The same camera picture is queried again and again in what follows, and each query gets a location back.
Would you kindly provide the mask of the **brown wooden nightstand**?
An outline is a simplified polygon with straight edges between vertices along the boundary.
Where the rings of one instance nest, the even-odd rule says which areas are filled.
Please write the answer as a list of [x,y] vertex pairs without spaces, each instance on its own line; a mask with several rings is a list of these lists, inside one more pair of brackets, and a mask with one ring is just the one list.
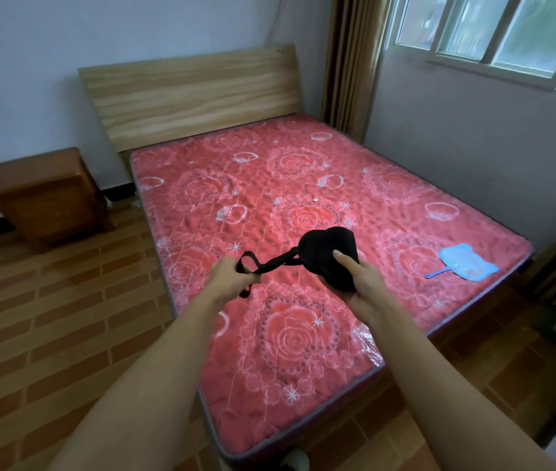
[[37,251],[114,229],[76,147],[0,163],[0,213]]

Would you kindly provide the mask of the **person's right forearm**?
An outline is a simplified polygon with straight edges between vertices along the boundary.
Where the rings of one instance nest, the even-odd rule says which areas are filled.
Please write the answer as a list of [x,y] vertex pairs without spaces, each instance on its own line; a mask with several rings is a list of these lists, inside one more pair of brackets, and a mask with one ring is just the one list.
[[556,471],[556,461],[482,395],[393,301],[369,325],[441,471]]

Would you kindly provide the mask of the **person's left forearm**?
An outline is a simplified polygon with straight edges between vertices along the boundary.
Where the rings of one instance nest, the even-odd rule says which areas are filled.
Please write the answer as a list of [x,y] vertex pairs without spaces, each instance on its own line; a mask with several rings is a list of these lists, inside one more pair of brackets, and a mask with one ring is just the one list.
[[87,413],[48,471],[172,471],[226,302],[214,288],[196,296]]

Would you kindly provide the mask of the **blue hand fan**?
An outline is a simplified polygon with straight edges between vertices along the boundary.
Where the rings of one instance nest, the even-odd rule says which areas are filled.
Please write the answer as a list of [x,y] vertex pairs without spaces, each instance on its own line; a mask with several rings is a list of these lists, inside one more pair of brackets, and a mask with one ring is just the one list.
[[496,265],[485,261],[468,244],[443,248],[439,251],[438,258],[444,263],[445,267],[424,275],[425,279],[431,279],[450,271],[462,279],[478,283],[499,272]]

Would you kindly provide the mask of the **person's left hand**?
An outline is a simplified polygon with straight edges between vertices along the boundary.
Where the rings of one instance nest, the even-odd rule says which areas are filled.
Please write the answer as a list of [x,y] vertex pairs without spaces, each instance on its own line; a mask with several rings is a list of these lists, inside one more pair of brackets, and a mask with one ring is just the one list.
[[239,294],[261,282],[261,275],[243,269],[236,271],[238,261],[226,256],[211,268],[208,281],[203,292],[219,306],[234,300]]

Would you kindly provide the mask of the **black bra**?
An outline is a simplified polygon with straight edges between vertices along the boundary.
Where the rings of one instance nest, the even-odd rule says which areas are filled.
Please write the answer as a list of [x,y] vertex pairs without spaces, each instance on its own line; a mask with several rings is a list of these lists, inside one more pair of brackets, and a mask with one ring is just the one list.
[[304,266],[309,272],[322,276],[337,291],[356,292],[351,273],[334,258],[334,251],[359,262],[354,234],[344,227],[310,230],[298,241],[298,245],[265,263],[258,261],[254,253],[246,251],[236,264],[236,272],[245,274],[243,259],[252,260],[256,275],[269,273],[281,266]]

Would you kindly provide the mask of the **red floral mattress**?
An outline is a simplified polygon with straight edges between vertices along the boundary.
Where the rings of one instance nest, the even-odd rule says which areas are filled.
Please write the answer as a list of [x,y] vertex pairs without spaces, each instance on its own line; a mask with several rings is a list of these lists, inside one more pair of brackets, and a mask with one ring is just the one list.
[[[310,230],[353,232],[427,334],[456,319],[533,252],[524,237],[312,117],[288,115],[136,149],[130,169],[174,315],[212,265],[250,251],[265,263]],[[468,244],[499,272],[445,272]],[[304,266],[265,274],[215,321],[199,397],[219,453],[254,465],[385,373],[368,328]]]

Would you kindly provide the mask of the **brown curtain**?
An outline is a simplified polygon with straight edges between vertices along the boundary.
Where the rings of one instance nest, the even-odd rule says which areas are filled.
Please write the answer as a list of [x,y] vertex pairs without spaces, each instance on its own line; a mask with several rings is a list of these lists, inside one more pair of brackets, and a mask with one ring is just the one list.
[[332,0],[321,120],[356,142],[368,128],[393,0]]

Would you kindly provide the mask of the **person's right hand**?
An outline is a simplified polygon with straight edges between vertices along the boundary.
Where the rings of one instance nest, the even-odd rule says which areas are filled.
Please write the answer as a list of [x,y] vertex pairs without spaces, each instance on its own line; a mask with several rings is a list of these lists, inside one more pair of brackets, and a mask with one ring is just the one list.
[[375,324],[383,313],[392,307],[393,299],[387,290],[382,275],[367,262],[360,263],[362,277],[353,279],[354,292],[340,291],[320,276],[320,281],[337,297],[339,297],[354,316],[366,326]]

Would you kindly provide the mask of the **white framed window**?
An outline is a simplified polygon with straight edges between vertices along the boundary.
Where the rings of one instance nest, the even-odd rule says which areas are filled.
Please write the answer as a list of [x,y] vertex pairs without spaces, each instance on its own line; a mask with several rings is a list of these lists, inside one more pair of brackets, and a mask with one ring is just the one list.
[[384,47],[556,92],[556,0],[393,0]]

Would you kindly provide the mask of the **wooden headboard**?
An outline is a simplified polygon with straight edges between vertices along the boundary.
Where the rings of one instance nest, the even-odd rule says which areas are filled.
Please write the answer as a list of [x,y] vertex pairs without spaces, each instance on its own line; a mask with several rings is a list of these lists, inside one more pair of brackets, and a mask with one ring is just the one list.
[[294,44],[78,69],[117,153],[297,113]]

